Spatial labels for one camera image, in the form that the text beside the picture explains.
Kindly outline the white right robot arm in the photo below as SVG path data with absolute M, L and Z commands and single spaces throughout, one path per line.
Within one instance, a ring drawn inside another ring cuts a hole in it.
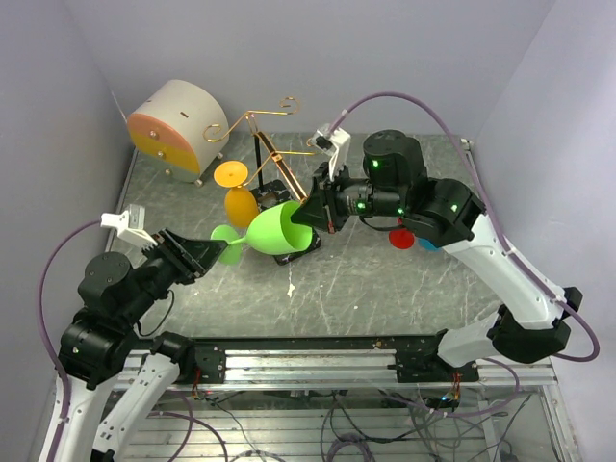
M 329 159 L 312 177 L 312 188 L 292 221 L 330 234 L 351 216 L 397 218 L 399 230 L 425 239 L 472 270 L 500 299 L 491 316 L 440 336 L 424 358 L 425 372 L 442 381 L 458 367 L 500 354 L 531 364 L 561 352 L 571 329 L 567 308 L 577 309 L 581 292 L 560 288 L 500 240 L 484 203 L 464 183 L 430 178 L 419 142 L 398 130 L 381 130 L 363 143 L 362 178 L 345 164 L 350 135 L 318 130 L 311 144 Z

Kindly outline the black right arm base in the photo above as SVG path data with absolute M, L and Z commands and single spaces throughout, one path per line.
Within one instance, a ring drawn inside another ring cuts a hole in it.
M 431 335 L 397 335 L 385 337 L 384 349 L 395 351 L 395 363 L 389 366 L 397 374 L 398 383 L 452 382 L 458 374 L 463 383 L 477 382 L 479 374 L 472 362 L 455 368 L 437 355 L 446 329 Z

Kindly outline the red plastic wine glass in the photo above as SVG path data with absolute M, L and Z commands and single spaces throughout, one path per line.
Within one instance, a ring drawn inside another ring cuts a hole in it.
M 409 231 L 398 218 L 397 227 L 389 231 L 388 239 L 390 244 L 397 249 L 409 249 L 415 243 L 414 234 Z

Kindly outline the green plastic wine glass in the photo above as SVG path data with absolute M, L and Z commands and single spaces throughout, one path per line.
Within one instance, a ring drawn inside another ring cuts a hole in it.
M 249 224 L 243 236 L 230 225 L 217 226 L 211 239 L 227 244 L 218 260 L 225 265 L 237 264 L 244 244 L 271 256 L 306 250 L 312 242 L 313 229 L 291 221 L 299 207 L 298 202 L 290 200 L 268 208 Z

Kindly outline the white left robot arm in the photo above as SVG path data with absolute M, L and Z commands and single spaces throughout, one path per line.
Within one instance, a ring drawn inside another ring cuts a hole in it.
M 133 267 L 119 252 L 104 252 L 86 266 L 78 294 L 84 306 L 52 351 L 56 402 L 42 461 L 117 461 L 136 423 L 174 381 L 195 373 L 193 341 L 165 332 L 154 341 L 137 384 L 109 416 L 103 414 L 126 358 L 137 345 L 135 326 L 176 285 L 204 276 L 226 249 L 220 240 L 190 240 L 166 229 L 141 232 L 144 262 Z

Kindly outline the blue plastic wine glass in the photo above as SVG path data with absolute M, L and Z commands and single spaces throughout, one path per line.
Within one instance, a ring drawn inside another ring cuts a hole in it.
M 424 239 L 424 238 L 418 238 L 417 239 L 417 243 L 419 244 L 419 246 L 426 250 L 426 251 L 430 251 L 430 252 L 438 252 L 441 250 L 440 247 L 436 246 L 435 244 L 433 244 L 430 240 L 428 239 Z

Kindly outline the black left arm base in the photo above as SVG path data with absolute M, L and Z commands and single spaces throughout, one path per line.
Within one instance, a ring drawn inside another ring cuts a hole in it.
M 214 344 L 167 333 L 155 342 L 152 352 L 168 357 L 179 366 L 176 384 L 222 384 L 226 373 L 225 353 Z

